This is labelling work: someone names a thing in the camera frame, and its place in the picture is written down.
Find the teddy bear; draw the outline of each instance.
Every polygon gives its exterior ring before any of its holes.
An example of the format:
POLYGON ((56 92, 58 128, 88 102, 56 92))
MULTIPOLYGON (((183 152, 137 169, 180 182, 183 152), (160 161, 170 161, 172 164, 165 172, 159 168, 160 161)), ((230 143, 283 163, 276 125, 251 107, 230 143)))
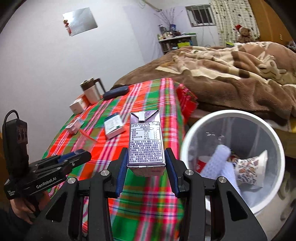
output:
POLYGON ((235 28, 237 29, 237 31, 240 33, 239 38, 237 39, 238 43, 249 43, 249 42, 253 42, 253 38, 251 36, 251 30, 245 27, 242 27, 241 25, 236 25, 235 28))

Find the patterned curtain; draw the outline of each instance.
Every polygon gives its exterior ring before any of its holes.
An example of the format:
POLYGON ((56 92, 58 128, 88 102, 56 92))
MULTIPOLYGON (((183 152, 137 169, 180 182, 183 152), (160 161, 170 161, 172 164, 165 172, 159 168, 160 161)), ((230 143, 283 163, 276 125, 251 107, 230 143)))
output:
POLYGON ((260 37, 259 29, 248 0, 212 0, 214 18, 218 27, 221 46, 235 43, 239 33, 237 24, 251 29, 253 39, 260 37))

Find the red and green tablecloth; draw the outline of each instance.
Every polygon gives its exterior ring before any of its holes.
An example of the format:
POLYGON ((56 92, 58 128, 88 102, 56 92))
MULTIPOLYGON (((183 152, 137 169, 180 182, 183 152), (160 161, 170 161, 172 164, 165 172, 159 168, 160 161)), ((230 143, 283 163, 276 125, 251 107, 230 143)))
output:
MULTIPOLYGON (((130 112, 160 110, 164 148, 172 148, 179 157, 184 137, 184 122, 196 109, 195 97, 182 84, 166 78, 131 85, 125 96, 99 101, 89 106, 82 114, 72 116, 56 135, 43 158, 71 152, 79 134, 70 135, 66 125, 80 116, 81 127, 97 144, 91 151, 92 159, 74 168, 70 176, 83 180, 95 172, 107 168, 119 157, 121 149, 128 147, 130 112), (126 131, 111 140, 106 140, 104 119, 120 113, 126 131)), ((49 191, 52 197, 62 183, 49 191)), ((88 198, 85 198, 83 230, 87 231, 88 198)), ((118 199, 109 199, 110 218, 114 240, 174 240, 179 222, 183 217, 181 202, 171 191, 168 175, 161 177, 137 177, 128 170, 123 192, 118 199)))

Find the white trash can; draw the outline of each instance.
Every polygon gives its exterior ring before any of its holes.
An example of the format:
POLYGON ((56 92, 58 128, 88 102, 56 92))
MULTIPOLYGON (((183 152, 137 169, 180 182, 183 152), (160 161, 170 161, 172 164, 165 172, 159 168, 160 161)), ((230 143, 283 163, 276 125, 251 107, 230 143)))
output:
MULTIPOLYGON (((189 129, 181 147, 180 160, 195 171, 195 160, 199 156, 211 156, 218 144, 230 147, 241 159, 258 156, 267 150, 264 186, 260 188, 247 183, 239 186, 242 198, 257 214, 274 198, 283 181, 285 155, 279 137, 264 120, 253 114, 221 110, 206 115, 189 129)), ((206 209, 210 212, 208 199, 206 209)))

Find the beige patterned blanket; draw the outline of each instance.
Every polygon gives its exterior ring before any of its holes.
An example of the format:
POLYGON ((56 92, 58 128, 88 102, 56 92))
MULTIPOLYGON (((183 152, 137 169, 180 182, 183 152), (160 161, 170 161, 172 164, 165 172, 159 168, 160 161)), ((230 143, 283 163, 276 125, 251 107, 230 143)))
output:
POLYGON ((163 77, 191 90, 201 110, 244 110, 280 125, 296 117, 296 53, 277 43, 183 47, 135 69, 115 85, 163 77))

